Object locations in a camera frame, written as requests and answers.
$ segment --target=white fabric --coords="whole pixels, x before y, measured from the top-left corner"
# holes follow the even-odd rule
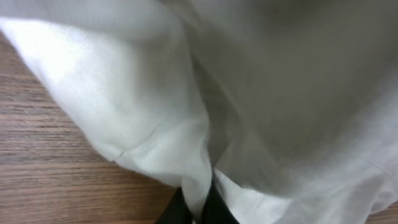
[[[0,28],[100,154],[197,216],[211,161],[241,223],[362,224],[398,199],[397,4],[3,0]]]

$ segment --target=garment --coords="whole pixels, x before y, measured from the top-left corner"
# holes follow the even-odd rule
[[[395,0],[3,1],[0,28],[110,161],[211,171],[241,223],[360,224],[397,200]]]

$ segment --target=cloth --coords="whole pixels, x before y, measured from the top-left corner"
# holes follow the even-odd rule
[[[397,198],[395,0],[3,0],[0,28],[105,158],[241,223]]]

